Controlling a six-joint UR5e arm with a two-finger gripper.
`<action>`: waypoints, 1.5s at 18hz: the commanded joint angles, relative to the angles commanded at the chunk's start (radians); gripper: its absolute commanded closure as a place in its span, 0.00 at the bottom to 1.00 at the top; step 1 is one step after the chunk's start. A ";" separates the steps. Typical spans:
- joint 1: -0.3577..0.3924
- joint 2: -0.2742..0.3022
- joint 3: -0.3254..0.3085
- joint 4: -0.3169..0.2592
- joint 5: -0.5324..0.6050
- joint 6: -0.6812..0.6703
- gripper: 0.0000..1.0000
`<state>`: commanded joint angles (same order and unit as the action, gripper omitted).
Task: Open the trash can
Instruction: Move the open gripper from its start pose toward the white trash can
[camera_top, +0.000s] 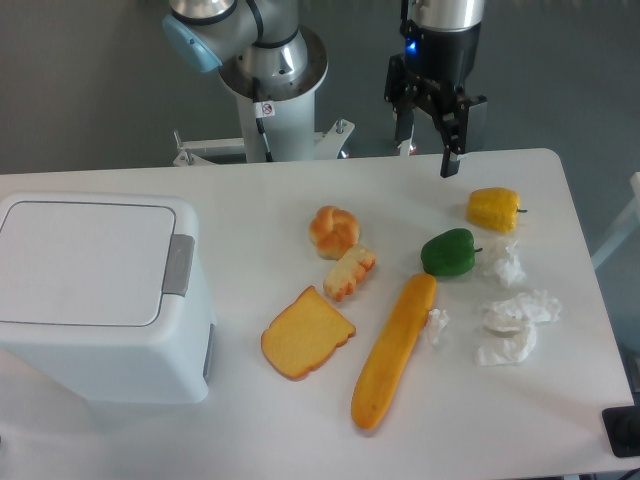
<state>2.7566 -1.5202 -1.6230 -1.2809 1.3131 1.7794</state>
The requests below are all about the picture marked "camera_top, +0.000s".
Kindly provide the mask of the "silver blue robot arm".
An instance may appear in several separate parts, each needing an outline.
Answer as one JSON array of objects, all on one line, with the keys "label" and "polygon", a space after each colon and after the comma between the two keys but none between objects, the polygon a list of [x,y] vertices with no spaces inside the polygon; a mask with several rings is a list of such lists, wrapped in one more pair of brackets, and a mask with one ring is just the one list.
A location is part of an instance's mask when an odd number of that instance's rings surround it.
[{"label": "silver blue robot arm", "polygon": [[[410,154],[414,114],[428,115],[444,151],[440,173],[484,142],[488,101],[465,82],[477,52],[480,1],[405,1],[400,7],[400,54],[390,58],[384,99],[395,118],[394,142]],[[299,21],[295,1],[174,1],[164,33],[195,70],[217,72],[235,96],[238,139],[182,142],[179,158],[241,153],[250,163],[340,158],[354,126],[338,120],[315,128],[315,94],[328,71],[322,40]]]}]

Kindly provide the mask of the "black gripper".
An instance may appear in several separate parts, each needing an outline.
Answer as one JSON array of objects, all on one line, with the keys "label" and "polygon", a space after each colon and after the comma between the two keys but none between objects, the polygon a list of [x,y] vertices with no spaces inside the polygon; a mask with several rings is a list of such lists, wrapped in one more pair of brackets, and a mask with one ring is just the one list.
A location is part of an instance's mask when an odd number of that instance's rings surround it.
[{"label": "black gripper", "polygon": [[444,145],[441,177],[458,173],[467,132],[486,129],[487,98],[465,91],[481,22],[480,18],[404,18],[400,26],[404,50],[389,59],[384,99],[395,115],[394,141],[412,139],[416,109],[430,116]]}]

